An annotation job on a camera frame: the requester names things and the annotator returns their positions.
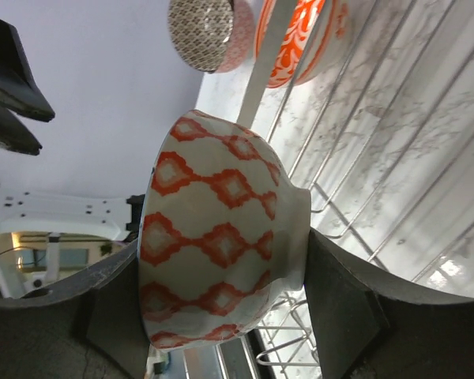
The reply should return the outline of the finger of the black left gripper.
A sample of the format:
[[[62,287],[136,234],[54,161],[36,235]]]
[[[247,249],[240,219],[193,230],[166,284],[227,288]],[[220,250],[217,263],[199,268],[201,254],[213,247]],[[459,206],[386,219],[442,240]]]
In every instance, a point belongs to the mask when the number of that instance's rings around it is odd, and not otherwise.
[[[41,143],[30,130],[8,109],[0,106],[0,149],[38,156]]]
[[[1,19],[0,104],[40,122],[55,117],[55,111],[36,85],[17,29]]]

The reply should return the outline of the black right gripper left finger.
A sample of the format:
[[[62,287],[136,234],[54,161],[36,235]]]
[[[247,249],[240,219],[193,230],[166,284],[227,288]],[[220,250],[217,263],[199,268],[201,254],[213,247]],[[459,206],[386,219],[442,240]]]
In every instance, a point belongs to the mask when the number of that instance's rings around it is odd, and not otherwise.
[[[0,378],[142,378],[149,340],[137,243],[22,298],[0,299]]]

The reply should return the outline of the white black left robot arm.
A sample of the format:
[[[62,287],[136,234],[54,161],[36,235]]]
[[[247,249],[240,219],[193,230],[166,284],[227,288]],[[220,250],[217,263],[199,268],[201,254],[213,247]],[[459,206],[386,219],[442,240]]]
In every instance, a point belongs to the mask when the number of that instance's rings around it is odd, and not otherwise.
[[[0,19],[0,149],[38,156],[42,145],[22,117],[49,122],[55,112],[36,85],[17,29]],[[40,231],[136,238],[145,197],[99,199],[0,186],[0,234]]]

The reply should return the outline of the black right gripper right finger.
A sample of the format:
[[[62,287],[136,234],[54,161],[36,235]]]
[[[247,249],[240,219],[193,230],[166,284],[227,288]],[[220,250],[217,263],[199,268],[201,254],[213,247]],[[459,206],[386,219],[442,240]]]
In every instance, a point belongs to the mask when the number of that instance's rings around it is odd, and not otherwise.
[[[324,378],[474,378],[474,298],[309,235],[304,288]]]

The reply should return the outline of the blue triangle pattern bowl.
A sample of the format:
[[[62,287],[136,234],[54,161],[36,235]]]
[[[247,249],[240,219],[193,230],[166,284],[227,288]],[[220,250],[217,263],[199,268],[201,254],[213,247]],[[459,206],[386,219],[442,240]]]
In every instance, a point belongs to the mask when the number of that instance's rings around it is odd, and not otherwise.
[[[311,194],[250,129],[198,110],[161,146],[138,236],[146,336],[160,351],[240,337],[303,286]]]

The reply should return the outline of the brown dotted pattern bowl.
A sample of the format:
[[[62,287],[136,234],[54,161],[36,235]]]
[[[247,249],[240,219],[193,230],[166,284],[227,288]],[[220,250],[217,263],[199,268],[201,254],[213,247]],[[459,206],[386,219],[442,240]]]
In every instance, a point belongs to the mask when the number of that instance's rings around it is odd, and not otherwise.
[[[167,26],[180,58],[204,73],[228,73],[247,59],[254,39],[248,1],[174,0]]]

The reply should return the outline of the orange floral white bowl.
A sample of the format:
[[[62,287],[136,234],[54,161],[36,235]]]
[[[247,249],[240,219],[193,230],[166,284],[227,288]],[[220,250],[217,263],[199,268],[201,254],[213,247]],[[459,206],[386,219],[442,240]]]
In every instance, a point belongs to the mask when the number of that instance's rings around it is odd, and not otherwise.
[[[318,18],[321,26],[309,50],[307,40]],[[284,87],[293,76],[303,52],[307,51],[296,85],[307,83],[339,62],[352,43],[349,1],[298,1],[285,33],[268,88]]]

